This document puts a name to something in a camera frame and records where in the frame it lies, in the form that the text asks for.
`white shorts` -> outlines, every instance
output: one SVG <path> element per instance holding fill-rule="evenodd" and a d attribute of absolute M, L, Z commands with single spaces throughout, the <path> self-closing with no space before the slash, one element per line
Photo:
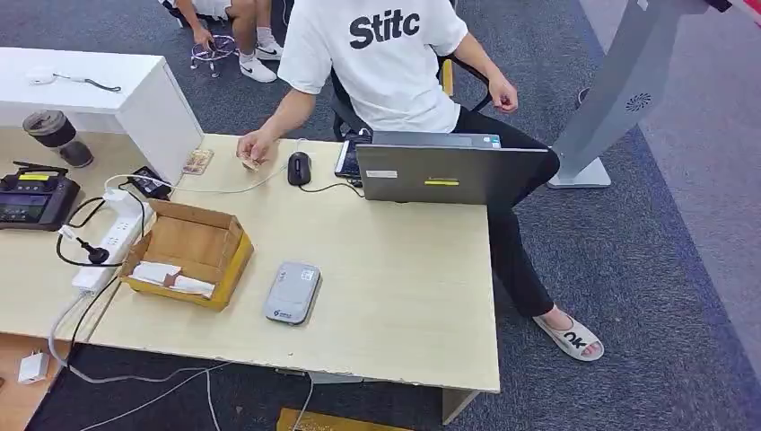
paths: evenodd
<path fill-rule="evenodd" d="M 232 0 L 193 0 L 196 13 L 213 16 L 221 20 L 229 20 L 224 10 L 232 5 Z"/>

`white sneaker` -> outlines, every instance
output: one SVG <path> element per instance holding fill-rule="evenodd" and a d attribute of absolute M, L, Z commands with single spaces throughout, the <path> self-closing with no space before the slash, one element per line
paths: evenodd
<path fill-rule="evenodd" d="M 265 43 L 258 43 L 256 53 L 260 60 L 279 60 L 283 56 L 283 47 L 272 39 Z"/>
<path fill-rule="evenodd" d="M 267 69 L 261 64 L 261 61 L 254 57 L 250 60 L 241 61 L 241 73 L 261 83 L 271 83 L 277 79 L 275 72 Z"/>

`white power strip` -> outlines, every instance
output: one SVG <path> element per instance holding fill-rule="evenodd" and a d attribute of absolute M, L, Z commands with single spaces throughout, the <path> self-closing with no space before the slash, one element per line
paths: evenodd
<path fill-rule="evenodd" d="M 138 239 L 143 222 L 142 211 L 137 201 L 129 196 L 124 190 L 110 189 L 103 198 L 109 207 L 119 214 L 116 222 L 103 236 L 101 243 L 95 247 L 102 247 L 109 251 L 109 258 L 103 262 L 106 264 L 119 263 L 127 255 L 129 247 Z M 145 221 L 153 216 L 153 209 L 146 203 L 141 202 L 145 211 Z M 117 268 L 81 268 L 72 280 L 72 286 L 82 292 L 97 292 L 103 288 L 113 276 Z"/>

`man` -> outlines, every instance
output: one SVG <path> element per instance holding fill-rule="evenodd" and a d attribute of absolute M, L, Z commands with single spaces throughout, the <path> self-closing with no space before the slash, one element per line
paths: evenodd
<path fill-rule="evenodd" d="M 159 3 L 178 9 L 193 29 L 193 40 L 206 49 L 214 39 L 199 16 L 229 20 L 232 36 L 241 51 L 241 73 L 261 83 L 277 79 L 277 75 L 259 61 L 279 60 L 283 54 L 270 28 L 272 0 L 159 0 Z"/>
<path fill-rule="evenodd" d="M 261 129 L 238 143 L 238 156 L 266 160 L 276 140 L 310 116 L 331 67 L 359 117 L 373 130 L 486 133 L 503 146 L 547 148 L 496 119 L 462 109 L 436 79 L 436 55 L 454 55 L 489 80 L 494 107 L 518 109 L 518 93 L 468 32 L 447 0 L 299 0 L 278 74 L 292 90 Z M 549 152 L 515 202 L 488 208 L 492 268 L 518 311 L 534 321 L 568 355 L 599 359 L 603 346 L 578 321 L 557 308 L 520 242 L 516 205 L 559 168 Z"/>

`white slide sandal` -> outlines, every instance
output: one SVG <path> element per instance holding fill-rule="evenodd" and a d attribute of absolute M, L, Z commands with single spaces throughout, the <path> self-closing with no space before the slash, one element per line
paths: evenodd
<path fill-rule="evenodd" d="M 569 330 L 554 330 L 541 318 L 534 317 L 532 319 L 534 319 L 537 325 L 549 335 L 561 350 L 573 359 L 578 359 L 584 362 L 600 359 L 605 353 L 605 347 L 603 347 L 602 341 L 600 341 L 592 331 L 588 330 L 587 327 L 580 324 L 573 317 L 568 316 L 568 318 L 571 319 L 573 324 Z M 599 343 L 599 352 L 596 355 L 583 356 L 582 352 L 584 349 L 594 343 Z"/>

